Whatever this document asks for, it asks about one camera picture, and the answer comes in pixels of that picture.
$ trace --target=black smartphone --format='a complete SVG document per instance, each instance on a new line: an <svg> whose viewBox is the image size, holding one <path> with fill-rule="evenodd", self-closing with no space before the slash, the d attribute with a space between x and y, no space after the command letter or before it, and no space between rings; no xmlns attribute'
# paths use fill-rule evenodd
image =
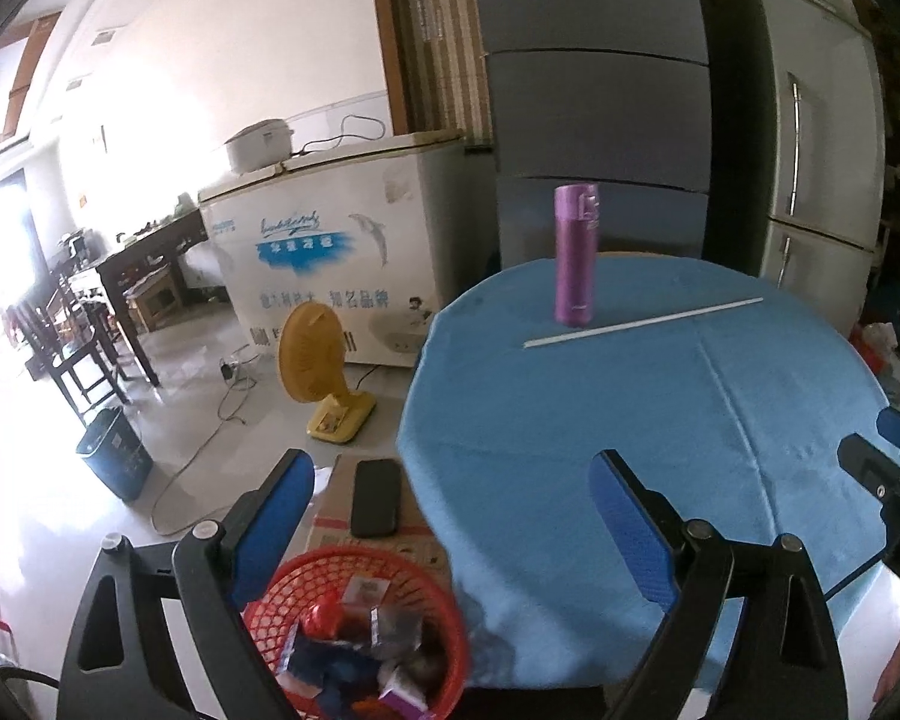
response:
<svg viewBox="0 0 900 720"><path fill-rule="evenodd" d="M353 478L350 534L382 538L396 533L400 514L400 464L396 460L363 460Z"/></svg>

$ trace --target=freezer label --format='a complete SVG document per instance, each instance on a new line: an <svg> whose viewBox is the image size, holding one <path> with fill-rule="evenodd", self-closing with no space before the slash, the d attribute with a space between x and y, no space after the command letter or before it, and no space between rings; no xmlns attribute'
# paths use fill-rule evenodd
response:
<svg viewBox="0 0 900 720"><path fill-rule="evenodd" d="M266 240L275 235L285 237ZM271 268L290 268L298 275L312 275L322 266L343 260L353 250L350 234L320 231L316 211L279 221L262 218L260 236L264 239L257 244L260 261Z"/></svg>
<svg viewBox="0 0 900 720"><path fill-rule="evenodd" d="M210 233L214 236L236 231L237 223L235 223L232 218L225 218L223 221L218 221L217 223L214 223L214 225L210 228Z"/></svg>
<svg viewBox="0 0 900 720"><path fill-rule="evenodd" d="M333 308L389 308L389 293L386 290L329 290L326 297L327 304ZM300 303L316 299L317 295L312 292L261 292L260 307L266 310L295 308ZM420 298L410 300L410 309L421 310Z"/></svg>
<svg viewBox="0 0 900 720"><path fill-rule="evenodd" d="M267 221L266 217L260 220L260 237L269 238L271 235L296 235L301 232L319 230L320 218L316 211L309 214L300 214L296 217L281 218L279 221Z"/></svg>

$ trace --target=wooden table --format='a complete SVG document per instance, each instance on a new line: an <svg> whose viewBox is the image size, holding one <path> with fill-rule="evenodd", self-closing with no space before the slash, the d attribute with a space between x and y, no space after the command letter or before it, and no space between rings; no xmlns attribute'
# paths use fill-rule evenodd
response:
<svg viewBox="0 0 900 720"><path fill-rule="evenodd" d="M176 291L182 295L183 302L186 303L187 289L183 281L183 274L180 272L178 257L188 248L206 240L207 232L203 226L203 218L200 216L200 212L194 209L168 224L141 235L139 239L126 245L122 250L114 251L112 254L94 261L88 268L96 271L100 278L101 288L103 288L113 316L120 326L120 332L130 351L133 352L137 365L140 365L140 370L154 386L160 386L160 379L137 338L137 327L130 318L130 308L124 297L124 290L130 288L136 278L127 282L124 274L131 268L139 268L141 274L146 274L147 271L155 271L158 266L169 265L173 285L175 285ZM154 262L161 257L162 261ZM79 279L79 276L81 274L74 276L74 280Z"/></svg>

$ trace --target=yellow electric fan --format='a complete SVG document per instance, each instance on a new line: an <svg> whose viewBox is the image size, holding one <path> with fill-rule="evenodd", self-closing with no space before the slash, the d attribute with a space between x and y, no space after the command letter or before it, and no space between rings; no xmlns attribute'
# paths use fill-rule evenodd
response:
<svg viewBox="0 0 900 720"><path fill-rule="evenodd" d="M376 405L369 392L351 392L343 378L343 327L333 309L301 303L280 333L277 370L287 394L298 403L320 401L307 434L322 442L346 443Z"/></svg>

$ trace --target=freezer lid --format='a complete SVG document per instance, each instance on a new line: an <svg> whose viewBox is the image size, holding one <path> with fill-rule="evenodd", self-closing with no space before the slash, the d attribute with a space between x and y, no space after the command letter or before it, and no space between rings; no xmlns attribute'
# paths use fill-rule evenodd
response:
<svg viewBox="0 0 900 720"><path fill-rule="evenodd" d="M408 151L423 146L437 146L441 143L453 143L461 138L461 132L456 129L439 129L430 132L412 132L409 135L397 135L394 138L381 138L378 141L366 143L353 143L347 146L327 148L325 151L314 151L302 157L293 157L276 165L261 167L260 170L247 172L243 175L230 176L223 181L214 184L197 193L197 200L203 204L220 199L233 191L245 189L248 186L269 181L279 175L308 170L310 167L325 167L334 162L346 162L354 159L380 156L396 151Z"/></svg>
<svg viewBox="0 0 900 720"><path fill-rule="evenodd" d="M198 191L197 202L204 203L215 197L219 197L221 194L227 194L228 191L244 189L251 184L259 184L261 181L266 181L274 177L274 175L280 175L282 172L283 165L277 163L276 165L267 165L266 167L261 167L260 170L252 170L251 172L241 173L240 175L229 175L228 177L223 178L223 180L218 181L218 183Z"/></svg>
<svg viewBox="0 0 900 720"><path fill-rule="evenodd" d="M409 135L397 135L394 138L381 138L378 141L348 143L346 146L325 148L323 151L312 151L302 157L290 157L282 165L286 172L305 170L317 165L328 165L333 162L377 156L391 151L405 151L408 148L434 146L437 143L451 143L461 138L456 129L436 129L429 132L410 132Z"/></svg>

